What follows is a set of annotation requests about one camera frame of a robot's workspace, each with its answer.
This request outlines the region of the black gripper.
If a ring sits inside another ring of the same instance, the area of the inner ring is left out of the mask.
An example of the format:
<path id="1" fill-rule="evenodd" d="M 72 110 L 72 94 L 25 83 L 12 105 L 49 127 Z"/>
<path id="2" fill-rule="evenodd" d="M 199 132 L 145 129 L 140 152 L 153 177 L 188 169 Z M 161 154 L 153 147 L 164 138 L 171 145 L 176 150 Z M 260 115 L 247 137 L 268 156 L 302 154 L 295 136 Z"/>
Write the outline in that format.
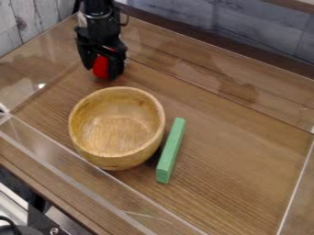
<path id="1" fill-rule="evenodd" d="M 119 36 L 105 38 L 101 42 L 96 42 L 88 34 L 88 29 L 74 27 L 76 46 L 80 54 L 82 66 L 86 70 L 92 69 L 97 52 L 101 48 L 115 50 L 115 53 L 108 58 L 108 79 L 115 80 L 124 72 L 127 59 L 127 45 L 120 40 Z"/>

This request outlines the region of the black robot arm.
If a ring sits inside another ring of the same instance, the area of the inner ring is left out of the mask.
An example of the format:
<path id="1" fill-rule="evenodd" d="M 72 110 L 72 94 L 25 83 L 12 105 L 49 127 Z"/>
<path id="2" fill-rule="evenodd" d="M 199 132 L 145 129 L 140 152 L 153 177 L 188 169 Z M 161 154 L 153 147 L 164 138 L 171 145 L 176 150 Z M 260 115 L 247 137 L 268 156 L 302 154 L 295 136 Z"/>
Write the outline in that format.
<path id="1" fill-rule="evenodd" d="M 121 8 L 113 0 L 81 0 L 76 46 L 82 66 L 98 79 L 113 81 L 124 72 L 127 45 L 120 39 Z"/>

